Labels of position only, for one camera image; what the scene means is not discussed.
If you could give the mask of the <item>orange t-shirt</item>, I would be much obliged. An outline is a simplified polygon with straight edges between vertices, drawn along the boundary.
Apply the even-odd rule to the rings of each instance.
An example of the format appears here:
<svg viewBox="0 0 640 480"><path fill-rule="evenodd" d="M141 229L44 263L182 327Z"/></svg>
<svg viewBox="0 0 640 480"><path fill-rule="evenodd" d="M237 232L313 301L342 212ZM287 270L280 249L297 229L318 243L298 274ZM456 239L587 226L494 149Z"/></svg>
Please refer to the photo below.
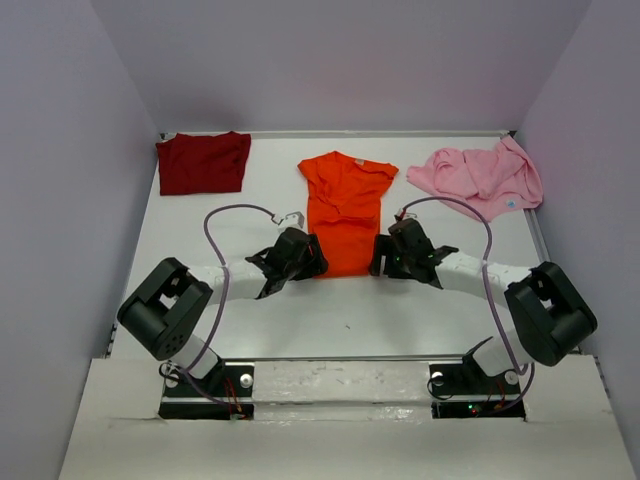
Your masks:
<svg viewBox="0 0 640 480"><path fill-rule="evenodd" d="M338 151L301 161L307 224L328 262L325 278L366 276L380 233L381 201L399 169Z"/></svg>

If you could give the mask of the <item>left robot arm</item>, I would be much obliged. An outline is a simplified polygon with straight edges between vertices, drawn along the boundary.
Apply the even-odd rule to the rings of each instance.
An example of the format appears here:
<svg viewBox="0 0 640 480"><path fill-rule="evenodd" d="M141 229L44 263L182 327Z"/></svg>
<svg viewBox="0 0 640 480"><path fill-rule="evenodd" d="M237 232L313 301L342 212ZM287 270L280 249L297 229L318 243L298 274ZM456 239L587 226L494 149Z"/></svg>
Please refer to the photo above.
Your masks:
<svg viewBox="0 0 640 480"><path fill-rule="evenodd" d="M205 310L218 308L218 326L228 302L261 300L327 271L318 237L288 227L273 246L230 265L195 270L173 257L162 260L120 306L117 320L155 360L170 362L195 392L209 395L220 386L224 361L211 338L195 334Z"/></svg>

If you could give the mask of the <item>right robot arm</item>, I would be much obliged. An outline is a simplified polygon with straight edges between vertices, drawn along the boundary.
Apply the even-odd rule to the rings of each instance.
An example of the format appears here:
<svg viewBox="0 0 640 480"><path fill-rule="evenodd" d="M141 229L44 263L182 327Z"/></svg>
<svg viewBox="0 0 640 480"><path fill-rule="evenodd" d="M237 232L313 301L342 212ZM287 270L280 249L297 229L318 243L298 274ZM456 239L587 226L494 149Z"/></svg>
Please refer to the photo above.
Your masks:
<svg viewBox="0 0 640 480"><path fill-rule="evenodd" d="M482 340L464 356L462 384L482 392L498 375L524 365L557 365L591 336L598 322L565 272L545 261L519 267L472 257L456 247L436 248L420 223L403 219L374 241L373 276L416 280L440 290L486 300L492 314L507 309L514 327L495 319L498 335Z"/></svg>

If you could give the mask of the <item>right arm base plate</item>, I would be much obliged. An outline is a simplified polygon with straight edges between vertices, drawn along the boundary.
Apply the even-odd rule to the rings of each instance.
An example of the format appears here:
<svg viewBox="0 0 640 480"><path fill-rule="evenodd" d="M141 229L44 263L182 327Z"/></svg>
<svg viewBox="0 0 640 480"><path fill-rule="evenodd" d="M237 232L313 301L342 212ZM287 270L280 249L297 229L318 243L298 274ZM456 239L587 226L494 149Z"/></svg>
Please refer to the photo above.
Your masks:
<svg viewBox="0 0 640 480"><path fill-rule="evenodd" d="M513 371L487 376L462 363L430 364L427 391L434 419L526 418Z"/></svg>

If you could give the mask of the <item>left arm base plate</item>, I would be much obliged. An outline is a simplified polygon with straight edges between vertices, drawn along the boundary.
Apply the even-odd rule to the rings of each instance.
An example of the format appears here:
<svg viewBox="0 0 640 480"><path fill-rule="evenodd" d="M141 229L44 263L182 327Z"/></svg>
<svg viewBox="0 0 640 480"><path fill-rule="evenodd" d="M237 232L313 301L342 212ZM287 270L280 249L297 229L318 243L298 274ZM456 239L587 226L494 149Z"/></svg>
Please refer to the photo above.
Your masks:
<svg viewBox="0 0 640 480"><path fill-rule="evenodd" d="M166 420L252 420L255 365L223 361L202 379L165 362L159 416Z"/></svg>

